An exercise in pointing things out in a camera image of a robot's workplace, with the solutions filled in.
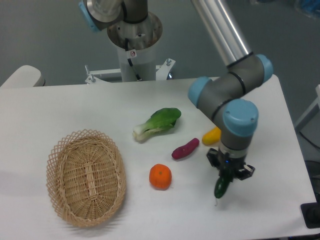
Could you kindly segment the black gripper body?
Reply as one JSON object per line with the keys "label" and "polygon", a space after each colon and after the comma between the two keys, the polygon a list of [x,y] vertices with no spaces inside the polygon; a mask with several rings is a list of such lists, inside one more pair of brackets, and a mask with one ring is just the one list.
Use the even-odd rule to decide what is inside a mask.
{"label": "black gripper body", "polygon": [[228,148],[224,144],[220,144],[217,154],[219,175],[223,175],[226,170],[230,171],[233,175],[244,171],[247,153],[247,148],[235,150]]}

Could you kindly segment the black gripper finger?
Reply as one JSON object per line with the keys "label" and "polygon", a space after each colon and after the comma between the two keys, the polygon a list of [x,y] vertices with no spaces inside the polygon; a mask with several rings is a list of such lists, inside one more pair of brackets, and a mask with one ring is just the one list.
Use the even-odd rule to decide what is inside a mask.
{"label": "black gripper finger", "polygon": [[221,167],[221,163],[219,161],[219,151],[214,149],[214,148],[210,148],[206,154],[206,157],[210,163],[210,165],[213,168],[216,168],[217,170],[220,170]]}
{"label": "black gripper finger", "polygon": [[253,167],[252,165],[248,165],[245,163],[240,163],[240,164],[233,164],[232,165],[232,180],[231,182],[234,181],[234,179],[243,181],[245,179],[251,178],[253,173],[255,172],[256,168]]}

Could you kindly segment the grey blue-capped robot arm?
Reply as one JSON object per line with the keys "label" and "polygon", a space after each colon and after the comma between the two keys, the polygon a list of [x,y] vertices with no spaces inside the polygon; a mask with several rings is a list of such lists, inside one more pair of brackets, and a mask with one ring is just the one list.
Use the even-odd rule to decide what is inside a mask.
{"label": "grey blue-capped robot arm", "polygon": [[[255,168],[245,163],[257,128],[259,112],[244,96],[273,75],[271,61],[253,54],[224,0],[195,0],[193,6],[215,44],[227,73],[215,80],[199,77],[189,88],[188,98],[218,128],[222,135],[218,150],[207,158],[227,182],[250,178]],[[94,32],[107,30],[120,48],[124,82],[156,78],[152,47],[160,39],[162,26],[148,10],[145,0],[82,0],[79,8]]]}

